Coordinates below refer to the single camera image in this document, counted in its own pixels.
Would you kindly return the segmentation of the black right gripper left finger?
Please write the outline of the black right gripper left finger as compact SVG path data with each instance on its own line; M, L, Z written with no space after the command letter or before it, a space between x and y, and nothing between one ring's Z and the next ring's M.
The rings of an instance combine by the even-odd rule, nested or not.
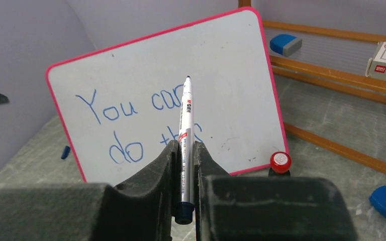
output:
M178 143L124 182L0 188L0 240L171 240Z

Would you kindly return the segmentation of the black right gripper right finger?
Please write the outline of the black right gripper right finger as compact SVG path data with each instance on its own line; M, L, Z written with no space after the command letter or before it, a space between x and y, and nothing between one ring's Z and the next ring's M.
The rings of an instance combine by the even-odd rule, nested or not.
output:
M337 186L319 177L231 176L195 142L197 240L357 240Z

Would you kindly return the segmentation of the white blue whiteboard marker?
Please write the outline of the white blue whiteboard marker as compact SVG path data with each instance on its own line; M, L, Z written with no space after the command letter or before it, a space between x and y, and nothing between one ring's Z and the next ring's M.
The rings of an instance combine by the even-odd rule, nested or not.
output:
M179 120L179 163L180 163L180 199L175 206L175 222L190 224L195 209L193 198L194 184L194 97L191 77L187 76L183 84Z

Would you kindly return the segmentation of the blue marker cap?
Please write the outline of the blue marker cap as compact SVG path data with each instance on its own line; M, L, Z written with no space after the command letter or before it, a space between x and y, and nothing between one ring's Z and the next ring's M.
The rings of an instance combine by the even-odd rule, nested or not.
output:
M70 151L71 151L70 146L65 146L61 154L61 159L65 160L69 156Z

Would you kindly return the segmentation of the pink-framed whiteboard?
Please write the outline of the pink-framed whiteboard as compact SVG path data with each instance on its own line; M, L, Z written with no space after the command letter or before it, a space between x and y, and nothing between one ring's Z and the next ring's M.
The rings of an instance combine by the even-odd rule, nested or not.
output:
M85 182L117 185L177 140L187 77L195 139L225 171L263 169L288 151L261 16L243 7L48 68Z

